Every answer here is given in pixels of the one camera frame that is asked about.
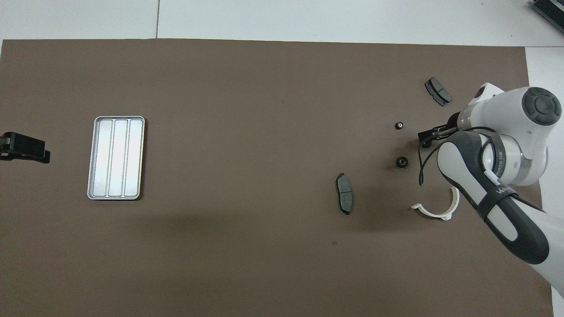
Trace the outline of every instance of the metal tray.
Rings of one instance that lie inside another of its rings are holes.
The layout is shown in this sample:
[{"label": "metal tray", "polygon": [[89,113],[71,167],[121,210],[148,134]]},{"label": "metal tray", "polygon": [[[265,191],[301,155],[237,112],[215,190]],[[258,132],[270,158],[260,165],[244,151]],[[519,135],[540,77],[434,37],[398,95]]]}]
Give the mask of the metal tray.
[{"label": "metal tray", "polygon": [[87,195],[96,200],[132,200],[141,192],[145,118],[94,120]]}]

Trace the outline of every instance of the white c-shaped part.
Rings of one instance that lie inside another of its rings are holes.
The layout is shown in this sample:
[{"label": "white c-shaped part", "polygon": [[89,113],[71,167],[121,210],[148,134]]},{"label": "white c-shaped part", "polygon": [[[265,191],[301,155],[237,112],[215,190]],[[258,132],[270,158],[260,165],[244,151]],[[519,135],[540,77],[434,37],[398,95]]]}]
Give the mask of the white c-shaped part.
[{"label": "white c-shaped part", "polygon": [[458,188],[456,187],[451,187],[452,189],[452,203],[451,206],[447,209],[447,211],[445,211],[442,214],[431,214],[430,212],[428,212],[423,205],[421,204],[415,204],[413,206],[411,206],[411,209],[419,209],[420,212],[430,216],[430,217],[434,217],[434,218],[440,218],[443,220],[450,220],[452,218],[452,213],[456,210],[456,208],[458,207],[458,203],[460,202],[460,192],[458,191]]}]

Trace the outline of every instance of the white floor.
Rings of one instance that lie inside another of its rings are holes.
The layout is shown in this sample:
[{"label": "white floor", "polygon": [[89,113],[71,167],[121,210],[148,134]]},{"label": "white floor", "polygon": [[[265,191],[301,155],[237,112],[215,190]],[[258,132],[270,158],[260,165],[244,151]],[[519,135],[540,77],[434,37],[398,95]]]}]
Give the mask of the white floor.
[{"label": "white floor", "polygon": [[[221,38],[525,46],[529,81],[564,101],[564,35],[528,0],[1,0],[0,39]],[[543,206],[559,208],[564,125],[550,141]],[[554,315],[564,300],[553,292]]]}]

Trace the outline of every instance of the black clamp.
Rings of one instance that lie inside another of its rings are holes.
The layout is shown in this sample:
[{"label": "black clamp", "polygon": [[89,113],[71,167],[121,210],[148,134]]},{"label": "black clamp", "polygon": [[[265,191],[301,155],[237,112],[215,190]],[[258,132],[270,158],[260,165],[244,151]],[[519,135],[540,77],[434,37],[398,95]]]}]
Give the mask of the black clamp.
[{"label": "black clamp", "polygon": [[6,132],[0,138],[0,161],[32,160],[49,163],[51,152],[45,150],[45,141],[15,132]]}]

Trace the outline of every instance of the black knob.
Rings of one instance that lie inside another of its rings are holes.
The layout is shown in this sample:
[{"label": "black knob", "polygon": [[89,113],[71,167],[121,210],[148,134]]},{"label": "black knob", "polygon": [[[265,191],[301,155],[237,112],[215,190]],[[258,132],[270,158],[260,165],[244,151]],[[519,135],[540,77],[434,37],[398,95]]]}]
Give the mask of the black knob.
[{"label": "black knob", "polygon": [[407,157],[405,157],[405,156],[400,156],[400,157],[398,157],[397,160],[395,160],[395,164],[401,169],[406,168],[407,163],[408,163]]}]

